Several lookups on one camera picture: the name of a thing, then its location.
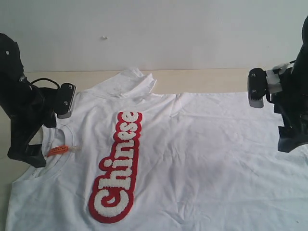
t-shirt sleeve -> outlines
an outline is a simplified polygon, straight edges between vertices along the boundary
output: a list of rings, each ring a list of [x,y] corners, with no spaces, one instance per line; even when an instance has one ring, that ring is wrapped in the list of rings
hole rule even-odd
[[[130,68],[86,91],[105,98],[131,98],[150,93],[155,83],[152,74],[145,76],[139,69]]]

t-shirt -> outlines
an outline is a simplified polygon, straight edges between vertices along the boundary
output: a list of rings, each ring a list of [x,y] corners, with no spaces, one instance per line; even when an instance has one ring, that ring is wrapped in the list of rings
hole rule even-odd
[[[307,230],[308,150],[277,151],[272,104],[154,85],[123,71],[43,127],[47,165],[12,183],[6,230]],[[46,157],[61,145],[73,149]]]

